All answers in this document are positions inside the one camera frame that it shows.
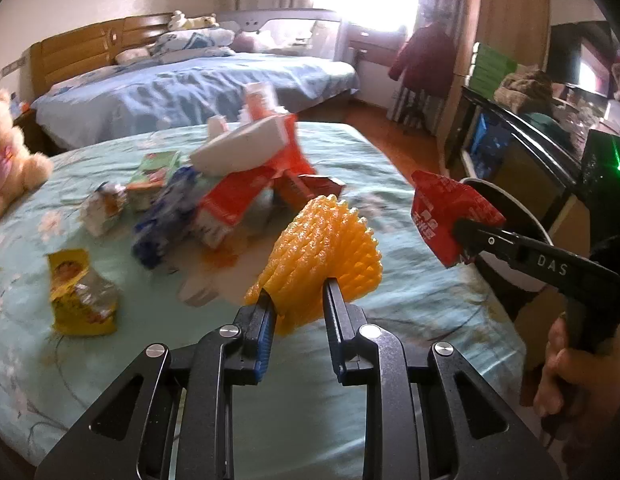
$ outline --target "red snack packet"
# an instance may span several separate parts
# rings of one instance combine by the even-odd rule
[[[201,199],[193,230],[211,248],[219,247],[250,203],[277,175],[284,171],[291,175],[316,173],[296,142],[296,116],[288,114],[284,121],[288,138],[285,148],[263,166],[226,175]]]
[[[316,174],[316,170],[307,161],[296,142],[296,115],[286,115],[285,132],[287,133],[287,146],[267,161],[264,166],[275,168],[277,174],[283,170],[290,170],[290,173],[295,175]]]
[[[333,176],[322,175],[299,175],[299,179],[314,193],[314,196],[319,195],[341,195],[341,191],[346,187],[342,180],[334,178]]]
[[[459,218],[489,226],[501,226],[506,221],[498,209],[470,186],[421,170],[412,173],[412,180],[415,186],[412,221],[445,267],[454,267],[463,259],[463,248],[452,235]]]
[[[272,189],[295,213],[301,211],[305,204],[316,197],[312,190],[289,170],[285,170],[281,176],[274,179]]]
[[[193,230],[213,249],[234,229],[275,170],[260,166],[223,177],[199,202]]]

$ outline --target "metal screw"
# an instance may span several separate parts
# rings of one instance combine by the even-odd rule
[[[146,355],[148,357],[161,357],[165,354],[165,346],[160,343],[154,343],[146,348]]]
[[[448,357],[449,355],[453,354],[455,348],[449,343],[441,341],[434,345],[434,350],[437,354],[442,355],[443,357]]]
[[[368,339],[376,339],[381,335],[381,329],[376,325],[367,324],[359,328],[359,333]]]
[[[221,337],[235,337],[235,336],[239,335],[240,331],[241,330],[237,326],[234,326],[234,325],[223,325],[219,329],[219,335]]]

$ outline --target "blue bedspread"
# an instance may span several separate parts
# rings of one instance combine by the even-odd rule
[[[273,237],[250,241],[234,267],[201,267],[194,278],[211,301],[195,308],[177,298],[183,272],[150,273],[133,260],[131,214],[99,239],[79,223],[79,203],[101,182],[126,182],[144,153],[189,153],[204,137],[195,126],[58,155],[50,181],[0,221],[0,437],[33,464],[146,345],[178,348],[231,322],[263,269]],[[411,186],[350,126],[300,123],[299,142],[320,173],[346,182],[343,197],[375,230],[383,280],[357,301],[370,322],[424,347],[448,340],[517,402],[523,343],[474,268],[444,269],[423,243],[410,219]],[[59,337],[50,328],[46,253],[77,247],[121,291],[112,335]],[[322,320],[275,338],[263,382],[234,391],[237,478],[361,477],[365,390],[337,383]]]
[[[237,54],[172,64],[132,65],[121,73],[55,96],[32,107],[37,123],[62,148],[75,149],[130,135],[205,124],[221,114],[237,120],[243,85],[269,81],[279,102],[299,112],[359,80],[347,63],[317,57]]]

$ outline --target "human hand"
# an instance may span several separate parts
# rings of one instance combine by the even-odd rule
[[[612,353],[593,355],[568,348],[565,319],[559,317],[550,329],[534,410],[541,416],[554,415],[563,408],[564,399],[557,378],[583,388],[587,395],[573,406],[574,432],[581,444],[591,444],[614,418],[620,406],[620,345],[614,338]]]

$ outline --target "pillow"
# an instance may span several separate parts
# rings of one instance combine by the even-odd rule
[[[234,50],[226,46],[207,46],[205,48],[188,48],[186,50],[173,50],[155,56],[161,63],[178,63],[196,57],[226,57],[234,56]]]
[[[235,52],[267,52],[272,48],[276,48],[277,44],[272,39],[269,30],[261,30],[259,32],[240,32],[232,41],[230,48]]]
[[[128,66],[132,63],[136,63],[137,61],[149,58],[150,51],[147,47],[142,46],[139,48],[130,48],[128,50],[124,50],[123,52],[115,56],[114,61],[116,61],[118,65]]]
[[[234,40],[234,32],[225,28],[193,28],[162,34],[152,49],[152,55],[173,50],[205,48],[207,46],[228,46]]]
[[[65,81],[53,84],[50,87],[48,94],[52,96],[62,94],[73,88],[78,88],[79,86],[92,83],[93,81],[105,79],[106,77],[115,75],[121,72],[123,69],[125,69],[125,67],[118,65],[103,66],[96,70],[92,70],[91,72],[86,72],[85,74],[77,75],[66,79]]]

